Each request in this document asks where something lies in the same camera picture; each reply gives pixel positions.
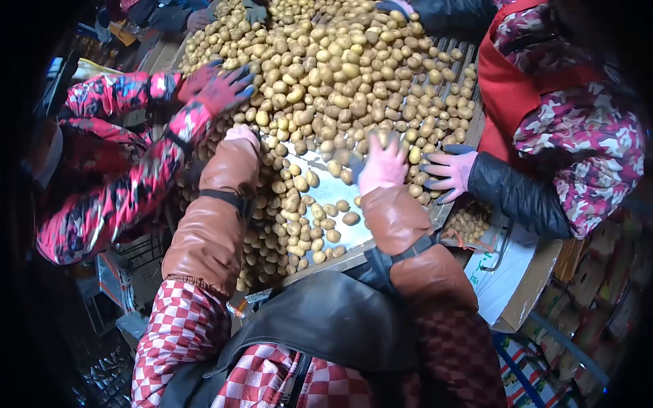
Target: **zipper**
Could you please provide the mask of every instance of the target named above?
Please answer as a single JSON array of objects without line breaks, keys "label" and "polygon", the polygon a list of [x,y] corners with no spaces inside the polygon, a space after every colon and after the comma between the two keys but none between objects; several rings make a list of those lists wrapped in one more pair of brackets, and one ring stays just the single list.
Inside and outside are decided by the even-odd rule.
[{"label": "zipper", "polygon": [[302,353],[297,362],[297,369],[283,386],[283,395],[279,400],[279,408],[295,408],[299,395],[302,393],[306,373],[311,365],[311,356]]}]

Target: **pink glove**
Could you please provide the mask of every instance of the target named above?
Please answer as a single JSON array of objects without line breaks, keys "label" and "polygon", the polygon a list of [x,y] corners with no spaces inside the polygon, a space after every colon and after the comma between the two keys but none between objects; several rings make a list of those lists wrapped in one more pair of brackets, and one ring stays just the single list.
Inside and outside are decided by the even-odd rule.
[{"label": "pink glove", "polygon": [[388,145],[384,150],[381,147],[376,131],[368,133],[370,152],[365,168],[358,176],[358,190],[360,195],[373,191],[379,187],[389,188],[404,184],[408,164],[406,164],[406,150],[399,150],[399,134],[395,131],[388,135]]},{"label": "pink glove", "polygon": [[256,152],[258,152],[261,148],[261,142],[259,142],[259,139],[252,133],[251,130],[249,130],[247,125],[235,125],[227,131],[227,135],[223,140],[229,141],[238,139],[247,139],[249,143],[254,146],[254,150]]},{"label": "pink glove", "polygon": [[458,198],[462,193],[467,191],[467,183],[470,180],[471,167],[474,165],[476,156],[479,155],[469,146],[463,144],[449,144],[444,147],[447,154],[431,153],[424,157],[436,165],[419,165],[419,170],[433,176],[448,177],[439,181],[427,181],[424,187],[431,190],[449,190],[446,195],[441,196],[437,203],[446,204]]}]

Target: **work glove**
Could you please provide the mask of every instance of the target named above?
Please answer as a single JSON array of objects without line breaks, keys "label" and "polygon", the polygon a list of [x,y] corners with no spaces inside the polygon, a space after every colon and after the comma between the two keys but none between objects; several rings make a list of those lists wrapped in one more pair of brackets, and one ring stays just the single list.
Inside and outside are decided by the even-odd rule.
[{"label": "work glove", "polygon": [[191,13],[186,20],[186,28],[191,34],[203,30],[207,25],[215,21],[215,16],[208,9],[203,8]]},{"label": "work glove", "polygon": [[268,11],[265,9],[265,6],[259,6],[252,0],[242,0],[242,3],[243,7],[245,7],[245,19],[250,24],[254,24],[255,22],[265,24],[265,19],[268,17]]},{"label": "work glove", "polygon": [[380,3],[376,3],[376,8],[388,13],[392,10],[400,11],[406,18],[406,21],[410,20],[408,14],[415,12],[413,7],[404,0],[383,0]]},{"label": "work glove", "polygon": [[373,129],[367,135],[370,152],[360,174],[357,170],[357,167],[360,168],[360,166],[351,166],[353,179],[358,183],[361,196],[378,187],[387,189],[404,184],[408,172],[408,164],[406,164],[408,152],[399,148],[399,133],[392,131],[388,134],[387,145],[384,149],[381,147],[378,132],[377,129]]},{"label": "work glove", "polygon": [[254,74],[249,73],[249,65],[222,71],[202,88],[195,100],[218,116],[251,98],[255,90],[252,82]]},{"label": "work glove", "polygon": [[215,61],[203,65],[183,81],[182,86],[179,88],[177,99],[180,102],[188,103],[188,101],[197,96],[198,92],[201,91],[210,80],[219,74],[221,66],[221,59],[216,59]]},{"label": "work glove", "polygon": [[261,148],[261,141],[259,138],[257,138],[254,133],[251,131],[249,126],[244,125],[244,124],[236,124],[234,127],[229,129],[227,131],[227,135],[223,139],[224,141],[229,141],[229,140],[238,140],[238,139],[245,139],[251,143],[252,146],[254,146],[255,151],[259,151]]},{"label": "work glove", "polygon": [[438,204],[446,204],[468,191],[471,168],[478,152],[463,144],[448,144],[443,150],[447,154],[430,153],[424,158],[433,165],[419,165],[419,170],[432,176],[447,177],[439,181],[426,181],[424,187],[431,190],[451,190],[446,195],[438,198]]}]

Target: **gray rubber-coated glove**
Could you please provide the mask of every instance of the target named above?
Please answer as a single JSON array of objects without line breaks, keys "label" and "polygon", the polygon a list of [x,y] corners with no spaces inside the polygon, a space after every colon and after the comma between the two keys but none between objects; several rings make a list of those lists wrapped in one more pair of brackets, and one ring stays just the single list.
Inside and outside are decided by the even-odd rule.
[{"label": "gray rubber-coated glove", "polygon": [[250,24],[254,24],[255,22],[265,24],[265,19],[268,17],[268,11],[265,9],[265,6],[259,6],[252,0],[242,0],[242,3],[246,12],[245,19]]}]

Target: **pile of potatoes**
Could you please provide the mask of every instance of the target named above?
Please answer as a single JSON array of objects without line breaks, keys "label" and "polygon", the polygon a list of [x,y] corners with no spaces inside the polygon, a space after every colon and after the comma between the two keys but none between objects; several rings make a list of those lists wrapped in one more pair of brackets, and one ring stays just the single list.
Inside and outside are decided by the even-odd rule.
[{"label": "pile of potatoes", "polygon": [[[236,113],[231,112],[231,119],[247,123],[264,135],[266,176],[260,186],[268,190],[262,193],[267,202],[259,208],[258,220],[267,224],[255,232],[259,241],[275,236],[276,245],[285,247],[285,252],[277,251],[278,261],[267,260],[263,265],[261,259],[269,254],[249,257],[257,261],[246,263],[249,267],[240,277],[241,288],[251,287],[250,283],[255,282],[252,276],[257,275],[265,283],[275,274],[283,276],[282,268],[285,274],[291,274],[306,267],[305,262],[300,264],[295,258],[291,262],[293,255],[298,259],[300,255],[289,247],[300,247],[300,242],[307,247],[308,241],[284,244],[285,236],[279,235],[283,234],[279,228],[287,231],[290,223],[300,223],[301,234],[305,225],[301,223],[301,211],[306,211],[298,206],[299,220],[294,220],[295,215],[286,218],[281,213],[291,212],[282,207],[281,200],[294,202],[297,193],[303,203],[302,194],[313,186],[313,175],[291,171],[284,159],[289,148],[299,156],[316,152],[332,176],[352,184],[349,158],[356,155],[366,159],[367,131],[397,130],[412,165],[406,178],[409,192],[427,206],[440,192],[424,190],[423,183],[429,176],[417,168],[427,163],[422,154],[442,153],[445,144],[463,143],[474,109],[474,64],[469,64],[462,73],[464,78],[458,79],[451,67],[463,58],[463,53],[456,48],[447,53],[434,46],[424,35],[417,13],[407,21],[398,11],[385,14],[377,10],[375,2],[369,0],[271,0],[268,11],[268,27],[250,24],[245,20],[241,0],[223,0],[215,12],[217,21],[188,38],[179,65],[184,77],[215,59],[222,59],[228,70],[249,64],[250,72],[256,74],[256,93]],[[444,89],[447,96],[443,98],[439,95],[445,94]],[[218,140],[210,138],[199,148],[197,157],[210,158]],[[186,200],[183,196],[185,201],[197,195],[193,186],[184,187],[181,194],[184,191],[189,197]],[[295,236],[288,237],[290,244],[295,242],[290,239]],[[251,247],[250,251],[246,246],[247,255],[255,249],[263,249],[264,253],[264,247],[272,249],[253,246],[259,245],[254,235],[247,240]],[[276,270],[268,264],[276,265]],[[264,274],[268,277],[261,275],[261,270],[270,272]]]},{"label": "pile of potatoes", "polygon": [[475,243],[490,228],[491,217],[492,212],[487,205],[469,201],[449,215],[442,236],[454,240],[460,237],[463,244]]}]

